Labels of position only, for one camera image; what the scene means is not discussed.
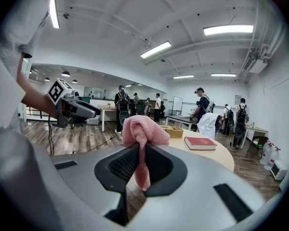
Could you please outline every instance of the fluorescent light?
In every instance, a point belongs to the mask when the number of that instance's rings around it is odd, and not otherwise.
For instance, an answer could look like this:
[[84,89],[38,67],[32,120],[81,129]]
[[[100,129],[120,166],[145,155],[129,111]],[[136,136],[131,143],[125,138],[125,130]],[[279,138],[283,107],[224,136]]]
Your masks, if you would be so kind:
[[174,79],[183,79],[183,78],[194,78],[194,75],[185,75],[185,76],[176,76]]
[[213,26],[204,28],[205,35],[218,33],[252,33],[252,25],[227,25],[227,26]]
[[146,57],[148,57],[148,56],[150,56],[150,55],[152,55],[152,54],[154,54],[156,52],[159,52],[159,51],[161,51],[161,50],[163,50],[165,48],[168,48],[170,46],[171,46],[171,44],[167,41],[166,43],[163,43],[163,44],[161,44],[159,46],[156,46],[155,48],[153,48],[153,49],[147,51],[146,53],[142,54],[141,57],[142,58],[146,58]]
[[213,77],[223,76],[223,77],[236,77],[236,74],[211,74]]
[[51,17],[52,22],[53,22],[53,27],[54,28],[60,28],[58,15],[57,15],[56,0],[50,0],[49,11],[50,11],[50,17]]

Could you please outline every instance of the pink towel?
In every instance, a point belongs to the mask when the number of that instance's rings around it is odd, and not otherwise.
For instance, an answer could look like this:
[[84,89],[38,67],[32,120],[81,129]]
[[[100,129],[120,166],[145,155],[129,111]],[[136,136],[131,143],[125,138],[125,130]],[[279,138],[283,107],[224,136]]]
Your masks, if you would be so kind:
[[122,142],[125,146],[139,143],[139,165],[135,171],[138,187],[146,191],[150,186],[149,170],[145,164],[145,144],[169,144],[170,135],[158,124],[144,115],[135,115],[124,120]]

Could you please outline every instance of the white table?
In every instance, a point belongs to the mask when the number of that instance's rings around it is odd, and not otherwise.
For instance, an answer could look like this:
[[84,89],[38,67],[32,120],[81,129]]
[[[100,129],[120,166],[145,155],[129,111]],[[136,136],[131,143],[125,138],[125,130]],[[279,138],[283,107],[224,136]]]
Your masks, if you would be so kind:
[[207,136],[202,135],[200,133],[196,133],[196,132],[184,129],[182,138],[181,139],[170,139],[169,140],[169,146],[174,147],[174,148],[178,148],[178,149],[186,151],[186,152],[190,152],[190,153],[194,153],[194,154],[197,154],[200,156],[205,156],[207,158],[210,158],[210,159],[220,163],[221,165],[223,165],[224,167],[229,169],[231,172],[233,172],[235,170],[235,162],[234,162],[233,157],[231,156],[230,152],[228,151],[228,149],[226,147],[224,147],[222,144],[220,144],[216,140],[210,139],[210,140],[214,141],[214,143],[217,144],[215,150],[213,150],[213,151],[200,151],[200,150],[198,150],[197,151],[197,150],[190,150],[188,148],[188,146],[184,142],[185,137],[208,138]]
[[182,125],[182,123],[188,124],[188,130],[191,129],[193,124],[197,123],[195,118],[193,118],[191,120],[189,118],[179,117],[178,115],[176,115],[176,116],[175,115],[173,115],[173,116],[172,115],[167,115],[166,116],[166,124],[165,124],[166,126],[168,125],[168,120],[174,120],[174,121],[180,122],[181,125]]
[[256,132],[262,132],[262,133],[264,133],[264,136],[266,136],[266,137],[267,137],[267,134],[268,134],[268,130],[264,130],[264,129],[257,128],[257,127],[245,126],[245,129],[246,129],[246,131],[245,131],[244,139],[243,139],[243,142],[242,142],[242,144],[240,146],[241,149],[243,148],[243,145],[245,143],[245,139],[246,139],[248,130],[253,130],[253,131],[256,131]]
[[101,110],[102,115],[102,132],[104,132],[104,124],[105,124],[105,111],[107,112],[116,112],[116,108],[114,106],[111,106],[108,108],[106,105],[99,105],[98,106]]

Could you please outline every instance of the cap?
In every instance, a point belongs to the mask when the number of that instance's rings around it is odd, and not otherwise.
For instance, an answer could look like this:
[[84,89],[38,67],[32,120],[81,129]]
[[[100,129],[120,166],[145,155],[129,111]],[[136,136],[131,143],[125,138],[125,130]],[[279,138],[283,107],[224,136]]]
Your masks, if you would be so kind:
[[202,92],[204,92],[203,88],[199,87],[199,88],[195,91],[195,93],[197,93],[199,90],[202,91]]

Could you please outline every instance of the red book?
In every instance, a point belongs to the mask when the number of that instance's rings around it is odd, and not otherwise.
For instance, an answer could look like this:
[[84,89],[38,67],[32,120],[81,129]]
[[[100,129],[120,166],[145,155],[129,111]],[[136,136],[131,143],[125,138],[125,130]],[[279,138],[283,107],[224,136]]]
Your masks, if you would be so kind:
[[185,143],[190,150],[215,150],[217,144],[207,138],[185,137]]

